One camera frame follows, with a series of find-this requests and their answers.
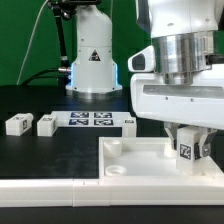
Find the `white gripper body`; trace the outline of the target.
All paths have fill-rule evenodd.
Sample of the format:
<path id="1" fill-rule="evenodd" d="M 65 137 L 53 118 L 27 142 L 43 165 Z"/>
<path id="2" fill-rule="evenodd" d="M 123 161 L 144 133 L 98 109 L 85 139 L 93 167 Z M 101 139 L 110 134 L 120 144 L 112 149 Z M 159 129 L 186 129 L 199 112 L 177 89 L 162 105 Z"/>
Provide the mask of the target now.
<path id="1" fill-rule="evenodd" d="M 137 73 L 131 78 L 133 110 L 140 118 L 224 130 L 224 73 L 199 72 L 193 84 L 165 85 L 163 77 Z"/>

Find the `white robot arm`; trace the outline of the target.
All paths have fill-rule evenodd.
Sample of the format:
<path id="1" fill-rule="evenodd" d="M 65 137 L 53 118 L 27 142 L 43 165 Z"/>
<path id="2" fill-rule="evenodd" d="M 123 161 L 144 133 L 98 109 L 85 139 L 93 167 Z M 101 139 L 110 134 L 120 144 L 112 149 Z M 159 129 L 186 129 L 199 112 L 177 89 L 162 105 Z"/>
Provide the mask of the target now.
<path id="1" fill-rule="evenodd" d="M 70 93 L 83 97 L 121 87 L 111 56 L 112 24 L 96 5 L 73 0 L 77 58 Z M 128 59 L 132 107 L 141 118 L 164 123 L 178 156 L 210 154 L 210 142 L 224 130 L 224 57 L 215 52 L 215 32 L 224 0 L 135 0 L 138 25 L 151 44 Z"/>

